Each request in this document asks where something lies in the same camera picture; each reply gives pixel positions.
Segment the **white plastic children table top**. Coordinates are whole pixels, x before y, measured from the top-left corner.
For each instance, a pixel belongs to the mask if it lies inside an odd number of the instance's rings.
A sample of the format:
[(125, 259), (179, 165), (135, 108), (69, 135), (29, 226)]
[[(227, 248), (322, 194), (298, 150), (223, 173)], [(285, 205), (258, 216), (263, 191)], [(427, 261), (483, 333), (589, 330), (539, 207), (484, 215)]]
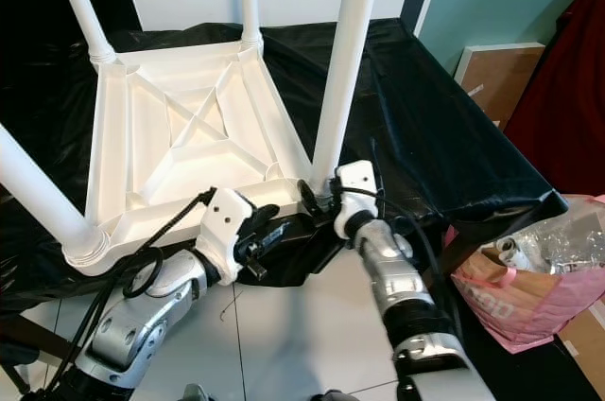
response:
[(98, 69), (85, 206), (105, 249), (73, 267), (103, 274), (213, 186), (298, 214), (297, 184), (311, 171), (258, 51), (229, 42), (122, 52)]

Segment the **black plastic table cover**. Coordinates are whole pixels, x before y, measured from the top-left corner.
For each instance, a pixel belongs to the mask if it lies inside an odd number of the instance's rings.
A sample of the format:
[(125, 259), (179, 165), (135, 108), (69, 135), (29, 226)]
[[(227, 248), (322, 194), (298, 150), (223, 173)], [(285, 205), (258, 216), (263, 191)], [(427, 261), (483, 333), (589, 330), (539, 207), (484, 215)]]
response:
[[(272, 26), (264, 35), (268, 71), (310, 155), (334, 22)], [(110, 32), (120, 52), (237, 42), (241, 26), (207, 22), (164, 32)], [(85, 43), (52, 43), (42, 32), (3, 49), (0, 123), (77, 208), (85, 205), (94, 133), (96, 72)], [(397, 19), (369, 26), (341, 162), (371, 159), (389, 201), (405, 207), (436, 240), (445, 225), (485, 242), (566, 210), (556, 189), (468, 97), (423, 43)], [(17, 200), (0, 203), (1, 316), (44, 302), (95, 293), (103, 280), (66, 266), (56, 238)], [(295, 238), (278, 250), (263, 280), (294, 288), (315, 268), (332, 233)]]

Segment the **brown cardboard panel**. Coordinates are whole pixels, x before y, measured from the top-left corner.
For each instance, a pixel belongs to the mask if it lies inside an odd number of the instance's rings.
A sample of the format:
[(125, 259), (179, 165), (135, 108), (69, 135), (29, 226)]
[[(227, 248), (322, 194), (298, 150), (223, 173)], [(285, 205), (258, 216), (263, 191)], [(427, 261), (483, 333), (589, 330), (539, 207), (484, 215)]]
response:
[(454, 80), (498, 129), (506, 128), (545, 51), (545, 44), (463, 47)]

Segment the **pink shopping bag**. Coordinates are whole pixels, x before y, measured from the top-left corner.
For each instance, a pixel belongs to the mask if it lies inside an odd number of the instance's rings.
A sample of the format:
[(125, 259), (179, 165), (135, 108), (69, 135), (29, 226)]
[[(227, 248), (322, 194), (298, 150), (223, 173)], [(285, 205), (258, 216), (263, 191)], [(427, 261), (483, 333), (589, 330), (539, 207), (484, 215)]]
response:
[(605, 303), (605, 268), (571, 274), (515, 269), (500, 261), (497, 241), (479, 247), (451, 280), (489, 335), (512, 354), (549, 343), (593, 302)]

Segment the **clear plastic packaging bundle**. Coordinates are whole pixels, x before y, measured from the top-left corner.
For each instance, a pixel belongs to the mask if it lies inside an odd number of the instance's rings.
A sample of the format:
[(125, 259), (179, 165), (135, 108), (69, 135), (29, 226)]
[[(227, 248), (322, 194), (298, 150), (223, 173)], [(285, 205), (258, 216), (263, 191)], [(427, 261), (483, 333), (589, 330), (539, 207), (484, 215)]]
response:
[(495, 248), (505, 266), (536, 274), (605, 268), (605, 195), (572, 195), (565, 214), (502, 237)]

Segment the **dark red curtain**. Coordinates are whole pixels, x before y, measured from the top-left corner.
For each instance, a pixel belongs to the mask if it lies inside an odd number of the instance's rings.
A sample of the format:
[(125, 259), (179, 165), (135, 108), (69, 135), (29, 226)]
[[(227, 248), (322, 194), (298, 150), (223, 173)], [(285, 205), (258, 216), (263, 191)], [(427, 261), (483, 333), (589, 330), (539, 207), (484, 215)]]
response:
[(575, 0), (506, 136), (562, 193), (605, 194), (605, 0)]

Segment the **brown cardboard box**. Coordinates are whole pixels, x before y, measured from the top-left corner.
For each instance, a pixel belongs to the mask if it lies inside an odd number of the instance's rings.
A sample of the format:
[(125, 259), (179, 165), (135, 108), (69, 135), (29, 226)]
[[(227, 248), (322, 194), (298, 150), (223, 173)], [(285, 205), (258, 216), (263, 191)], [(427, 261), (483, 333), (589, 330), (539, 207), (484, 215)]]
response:
[(558, 333), (585, 374), (605, 374), (605, 303), (593, 302)]

